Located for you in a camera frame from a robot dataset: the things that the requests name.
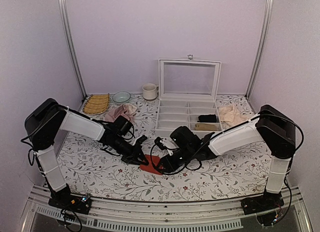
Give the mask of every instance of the white storage box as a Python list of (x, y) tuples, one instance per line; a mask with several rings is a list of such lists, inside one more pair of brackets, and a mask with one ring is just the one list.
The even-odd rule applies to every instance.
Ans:
[(159, 107), (155, 134), (169, 137), (180, 126), (187, 126), (203, 138), (211, 131), (195, 130), (199, 115), (215, 114), (216, 131), (222, 130), (216, 95), (221, 62), (159, 59)]

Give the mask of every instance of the lavender wall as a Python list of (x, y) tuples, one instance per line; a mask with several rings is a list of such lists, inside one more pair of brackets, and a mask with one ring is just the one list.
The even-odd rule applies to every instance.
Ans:
[(313, 228), (320, 227), (320, 0), (274, 0), (252, 97), (269, 103), (304, 131), (289, 180), (298, 184)]
[(18, 231), (34, 183), (24, 120), (46, 98), (78, 108), (76, 84), (58, 0), (0, 0), (0, 231)]
[(221, 61), (219, 93), (244, 94), (266, 0), (66, 0), (88, 93), (158, 83), (158, 58)]

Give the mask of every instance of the small bowl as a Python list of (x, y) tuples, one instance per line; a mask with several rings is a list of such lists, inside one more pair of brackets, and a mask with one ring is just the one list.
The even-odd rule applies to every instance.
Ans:
[(117, 104), (121, 104), (121, 103), (126, 103), (130, 100), (131, 98), (131, 94), (128, 92), (118, 92), (116, 94), (113, 95), (112, 100), (117, 103)]

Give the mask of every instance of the box lid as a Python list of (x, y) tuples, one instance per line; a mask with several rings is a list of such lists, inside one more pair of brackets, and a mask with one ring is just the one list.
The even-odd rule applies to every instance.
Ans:
[(159, 59), (161, 100), (216, 100), (221, 62)]

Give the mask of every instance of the floral tablecloth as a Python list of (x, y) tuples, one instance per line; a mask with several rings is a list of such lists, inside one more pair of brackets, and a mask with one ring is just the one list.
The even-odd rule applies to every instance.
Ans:
[[(244, 96), (218, 95), (216, 102), (218, 106), (235, 104), (242, 114), (253, 114)], [(133, 95), (130, 103), (138, 107), (135, 136), (148, 137), (142, 149), (149, 154), (155, 139), (159, 101), (147, 102), (141, 95)], [(111, 102), (109, 109), (116, 106)], [(93, 117), (103, 118), (104, 114)], [(96, 141), (68, 134), (58, 162), (73, 192), (143, 201), (198, 201), (252, 195), (264, 190), (271, 161), (267, 146), (257, 142), (203, 161), (197, 171), (185, 169), (177, 175), (160, 176), (127, 165), (101, 148)], [(155, 149), (153, 154), (162, 157), (166, 152)], [(193, 161), (190, 168), (196, 167), (198, 162)]]

